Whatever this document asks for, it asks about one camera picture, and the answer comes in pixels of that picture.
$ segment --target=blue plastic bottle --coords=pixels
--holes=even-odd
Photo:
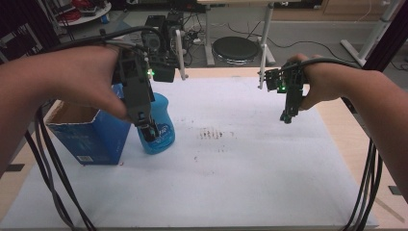
[[[174,127],[167,113],[168,99],[157,92],[154,92],[154,97],[155,101],[151,103],[151,115],[156,121],[160,136],[154,141],[145,141],[138,128],[141,145],[147,154],[160,153],[170,147],[175,140]]]

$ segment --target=cable bundle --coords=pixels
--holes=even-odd
[[[348,230],[362,231],[366,227],[367,219],[369,218],[370,210],[372,208],[372,204],[374,203],[380,185],[381,172],[383,166],[383,161],[380,155],[378,155],[378,160],[375,162],[376,152],[377,149],[375,147],[375,144],[373,143],[372,139],[370,139],[369,152],[367,155],[363,178],[360,184],[360,190],[358,192],[357,200],[354,205],[354,209],[350,217],[350,220],[348,221],[347,225],[343,228],[344,231]],[[351,226],[351,223],[354,221],[354,217],[356,216],[357,209],[359,207],[360,211],[358,213],[358,217],[355,220],[354,225]]]
[[[71,228],[71,230],[78,230],[73,225],[73,222],[71,218],[69,217],[68,212],[66,211],[66,208],[64,206],[64,203],[62,202],[60,196],[58,195],[55,186],[54,186],[54,180],[53,180],[53,175],[51,171],[51,166],[48,163],[48,159],[45,155],[42,142],[41,142],[41,135],[44,140],[44,143],[48,149],[49,153],[49,158],[51,158],[51,161],[54,165],[55,170],[57,171],[58,175],[60,176],[61,181],[63,182],[63,185],[66,189],[66,191],[69,194],[69,197],[72,199],[74,204],[76,205],[82,220],[84,221],[85,226],[87,227],[88,230],[96,230],[96,228],[93,226],[92,222],[89,220],[85,212],[82,210],[78,199],[76,198],[74,190],[72,190],[72,187],[69,183],[69,180],[66,176],[66,173],[64,171],[63,164],[60,161],[60,158],[57,154],[57,151],[54,147],[54,144],[51,142],[51,139],[48,135],[48,132],[45,128],[44,121],[42,119],[42,111],[41,109],[37,110],[36,113],[36,118],[35,118],[35,130],[36,130],[36,139],[37,139],[37,145],[33,141],[30,133],[27,131],[25,133],[25,139],[27,140],[27,143],[29,143],[31,149],[33,150],[34,156],[36,158],[36,161],[38,163],[39,170],[41,172],[42,178],[44,179],[45,184],[47,185],[48,189],[52,193],[52,197],[54,200],[55,207],[57,209],[58,214],[60,215],[61,219],[63,222]]]

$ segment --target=blue box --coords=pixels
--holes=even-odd
[[[113,91],[122,96],[121,85]],[[117,165],[130,123],[93,108],[60,102],[47,127],[82,165]]]

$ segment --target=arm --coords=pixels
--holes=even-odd
[[[0,178],[36,110],[58,98],[126,118],[111,90],[117,49],[87,46],[0,65]]]
[[[293,60],[305,60],[297,55]],[[408,93],[378,71],[338,64],[306,66],[310,91],[301,108],[348,98],[361,115],[395,183],[408,202]]]

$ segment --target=black stool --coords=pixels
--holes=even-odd
[[[228,64],[248,64],[258,55],[258,46],[240,37],[219,38],[213,43],[214,56]]]

